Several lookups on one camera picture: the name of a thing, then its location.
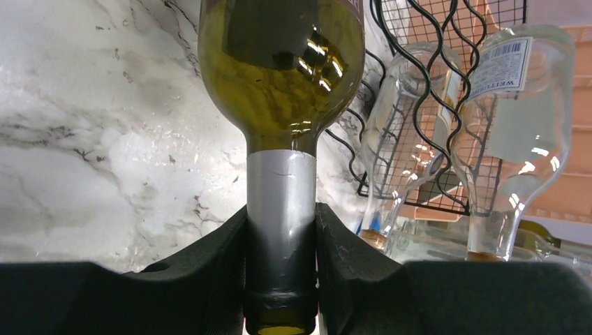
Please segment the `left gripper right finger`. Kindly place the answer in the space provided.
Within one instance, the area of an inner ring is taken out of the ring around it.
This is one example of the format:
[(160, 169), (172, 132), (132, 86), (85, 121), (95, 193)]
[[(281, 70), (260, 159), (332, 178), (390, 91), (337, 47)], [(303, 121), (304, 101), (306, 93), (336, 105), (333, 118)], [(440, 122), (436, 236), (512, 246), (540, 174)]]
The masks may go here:
[(321, 334), (590, 334), (591, 288), (543, 262), (399, 264), (316, 206)]

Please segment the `green wine bottle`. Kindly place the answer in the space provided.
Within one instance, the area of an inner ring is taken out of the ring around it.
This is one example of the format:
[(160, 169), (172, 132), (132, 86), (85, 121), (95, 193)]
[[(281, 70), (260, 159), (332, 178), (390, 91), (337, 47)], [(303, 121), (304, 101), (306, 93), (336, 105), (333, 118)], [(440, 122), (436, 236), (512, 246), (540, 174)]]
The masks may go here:
[(543, 225), (521, 220), (515, 246), (533, 251), (545, 261), (591, 267), (591, 246), (553, 236)]

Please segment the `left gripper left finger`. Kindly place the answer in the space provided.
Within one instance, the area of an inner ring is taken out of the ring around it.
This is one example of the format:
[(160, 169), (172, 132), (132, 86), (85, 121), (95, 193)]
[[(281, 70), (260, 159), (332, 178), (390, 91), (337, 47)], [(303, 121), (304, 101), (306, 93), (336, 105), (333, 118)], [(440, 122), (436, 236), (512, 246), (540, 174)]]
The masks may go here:
[(223, 225), (140, 272), (3, 264), (2, 334), (241, 334), (244, 229)]

